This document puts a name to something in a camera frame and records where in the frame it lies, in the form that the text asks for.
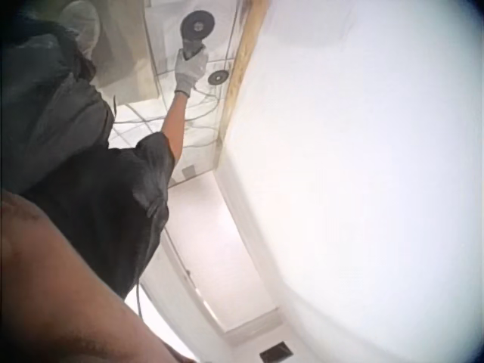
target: cutting disc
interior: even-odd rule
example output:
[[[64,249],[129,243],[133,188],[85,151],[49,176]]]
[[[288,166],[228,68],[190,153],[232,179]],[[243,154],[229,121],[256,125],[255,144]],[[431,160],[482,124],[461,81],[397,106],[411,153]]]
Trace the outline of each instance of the cutting disc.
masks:
[[[210,85],[221,85],[228,79],[227,70],[217,70],[209,76]]]
[[[215,26],[215,19],[208,11],[197,10],[187,15],[181,22],[181,37],[187,40],[205,39]]]

